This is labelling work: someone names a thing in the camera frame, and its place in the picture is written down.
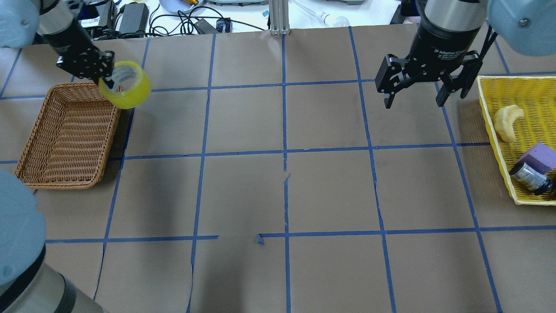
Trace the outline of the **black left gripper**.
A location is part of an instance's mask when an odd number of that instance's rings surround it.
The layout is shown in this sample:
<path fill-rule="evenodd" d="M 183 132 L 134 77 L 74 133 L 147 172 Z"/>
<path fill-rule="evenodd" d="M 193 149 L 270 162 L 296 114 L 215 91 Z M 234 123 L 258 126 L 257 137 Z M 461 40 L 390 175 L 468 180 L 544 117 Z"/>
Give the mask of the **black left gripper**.
<path fill-rule="evenodd" d="M 101 51 L 98 48 L 87 48 L 83 52 L 66 53 L 60 56 L 56 66 L 78 79 L 88 79 L 98 84 L 113 84 L 115 68 L 115 52 Z"/>

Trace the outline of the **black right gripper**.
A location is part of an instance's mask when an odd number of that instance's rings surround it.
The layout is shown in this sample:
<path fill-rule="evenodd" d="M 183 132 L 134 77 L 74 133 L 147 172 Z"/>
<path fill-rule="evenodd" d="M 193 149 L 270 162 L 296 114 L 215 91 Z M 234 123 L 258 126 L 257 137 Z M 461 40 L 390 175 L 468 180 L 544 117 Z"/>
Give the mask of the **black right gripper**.
<path fill-rule="evenodd" d="M 436 103 L 443 107 L 452 93 L 461 91 L 464 99 L 483 65 L 483 58 L 469 48 L 440 48 L 427 43 L 415 43 L 409 55 L 404 58 L 386 55 L 375 77 L 378 93 L 384 97 L 386 109 L 390 109 L 397 90 L 416 83 L 443 83 L 437 93 Z M 460 74 L 452 78 L 452 73 L 463 66 Z"/>

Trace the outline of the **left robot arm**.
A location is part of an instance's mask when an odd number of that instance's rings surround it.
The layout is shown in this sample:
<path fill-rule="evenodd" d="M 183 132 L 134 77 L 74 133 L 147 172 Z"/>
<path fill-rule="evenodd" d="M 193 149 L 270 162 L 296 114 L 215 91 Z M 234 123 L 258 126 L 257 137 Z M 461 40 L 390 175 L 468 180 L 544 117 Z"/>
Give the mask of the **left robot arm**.
<path fill-rule="evenodd" d="M 45 261 L 46 222 L 30 186 L 90 187 L 103 175 L 120 109 L 114 51 L 100 50 L 63 0 L 3 0 L 1 46 L 23 48 L 36 34 L 58 54 L 57 67 L 88 79 L 52 87 L 14 173 L 1 170 L 1 311 L 105 313 Z"/>

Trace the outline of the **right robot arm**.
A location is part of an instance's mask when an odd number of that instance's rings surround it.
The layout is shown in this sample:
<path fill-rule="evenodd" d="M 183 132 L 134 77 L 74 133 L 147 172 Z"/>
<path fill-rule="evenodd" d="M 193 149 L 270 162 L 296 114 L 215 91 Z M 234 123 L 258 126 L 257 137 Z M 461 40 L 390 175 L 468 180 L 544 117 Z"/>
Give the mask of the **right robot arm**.
<path fill-rule="evenodd" d="M 439 107 L 456 92 L 464 99 L 497 37 L 521 55 L 554 55 L 555 11 L 553 0 L 402 0 L 401 16 L 420 18 L 417 33 L 405 57 L 384 57 L 377 92 L 387 109 L 416 83 L 442 83 Z"/>

